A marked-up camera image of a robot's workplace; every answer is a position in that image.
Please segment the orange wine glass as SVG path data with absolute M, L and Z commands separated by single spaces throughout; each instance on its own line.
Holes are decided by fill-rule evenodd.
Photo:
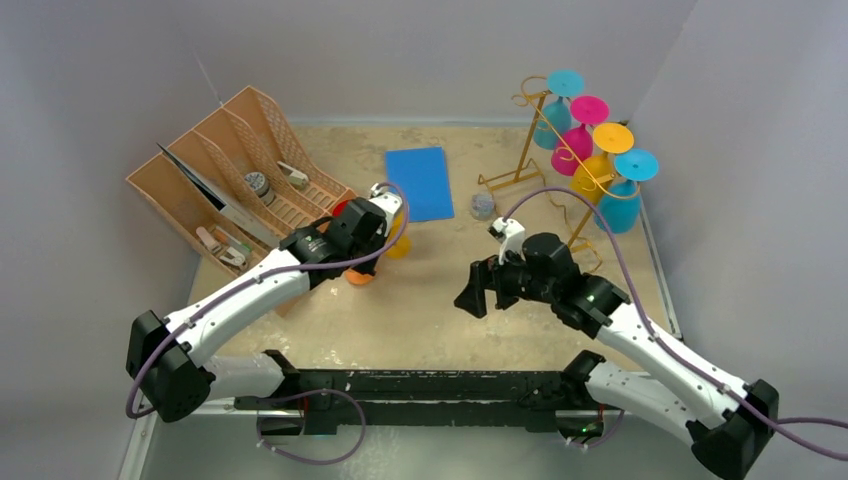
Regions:
M 345 279 L 354 286 L 364 286 L 371 283 L 375 276 L 373 274 L 363 274 L 353 269 L 348 269 L 344 272 Z

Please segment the yellow-orange wine glass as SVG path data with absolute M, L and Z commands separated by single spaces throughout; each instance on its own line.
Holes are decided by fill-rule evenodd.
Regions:
M 404 215 L 403 215 L 403 213 L 399 213 L 398 215 L 395 216 L 395 218 L 393 220 L 392 227 L 391 227 L 391 229 L 388 233 L 388 236 L 387 236 L 388 240 L 391 240 L 397 234 L 397 232 L 403 226 L 403 223 L 404 223 Z M 398 259 L 402 259 L 402 258 L 406 257 L 409 254 L 410 249 L 411 249 L 411 241 L 408 238 L 408 236 L 405 233 L 403 233 L 399 237 L 399 239 L 393 244 L 393 246 L 387 250 L 385 255 L 388 258 L 398 260 Z

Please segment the red wine glass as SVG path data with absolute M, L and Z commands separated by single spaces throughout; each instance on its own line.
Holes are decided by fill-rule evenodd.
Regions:
M 332 215 L 334 217 L 338 217 L 345 209 L 348 204 L 348 200 L 340 201 L 332 210 Z

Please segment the yellow wine glass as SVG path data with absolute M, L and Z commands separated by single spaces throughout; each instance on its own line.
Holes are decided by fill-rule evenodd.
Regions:
M 596 147 L 599 153 L 579 162 L 570 188 L 597 205 L 616 176 L 611 156 L 631 150 L 635 138 L 628 127 L 606 122 L 594 128 L 591 140 L 592 146 Z

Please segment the teal wine glass front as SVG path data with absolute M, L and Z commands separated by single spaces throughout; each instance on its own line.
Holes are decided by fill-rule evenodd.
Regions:
M 609 188 L 614 197 L 605 194 L 598 204 L 598 209 L 610 226 L 610 231 L 618 235 L 627 233 L 635 226 L 641 208 L 638 187 L 641 182 L 648 181 L 658 174 L 659 162 L 653 153 L 633 148 L 616 156 L 613 164 L 623 181 Z

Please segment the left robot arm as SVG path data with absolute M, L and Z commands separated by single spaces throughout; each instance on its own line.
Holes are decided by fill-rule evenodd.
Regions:
M 337 216 L 293 230 L 278 247 L 210 296 L 165 317 L 148 310 L 133 320 L 126 371 L 133 384 L 125 413 L 152 413 L 165 422 L 187 417 L 214 397 L 256 396 L 284 409 L 297 399 L 298 382 L 272 355 L 246 365 L 216 359 L 237 333 L 276 307 L 335 279 L 348 269 L 372 274 L 397 240 L 389 233 L 406 200 L 379 189 L 350 200 Z

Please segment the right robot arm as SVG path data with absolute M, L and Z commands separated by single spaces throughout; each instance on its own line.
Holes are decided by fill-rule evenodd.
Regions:
M 721 479 L 743 479 L 774 435 L 768 421 L 778 391 L 765 380 L 748 382 L 705 360 L 651 319 L 614 283 L 580 271 L 560 238 L 527 236 L 509 224 L 489 230 L 497 254 L 470 265 L 456 307 L 482 318 L 486 294 L 506 310 L 520 300 L 548 305 L 566 326 L 633 360 L 628 372 L 605 360 L 564 376 L 561 392 L 576 407 L 592 400 L 635 414 L 687 445 Z

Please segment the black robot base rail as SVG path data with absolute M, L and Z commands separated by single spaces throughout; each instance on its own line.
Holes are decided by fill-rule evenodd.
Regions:
M 603 356 L 581 351 L 564 369 L 548 371 L 297 369 L 282 354 L 283 371 L 269 395 L 240 396 L 238 410 L 292 410 L 308 435 L 342 425 L 515 427 L 531 433 L 576 433 L 576 411 L 599 404 L 587 388 Z

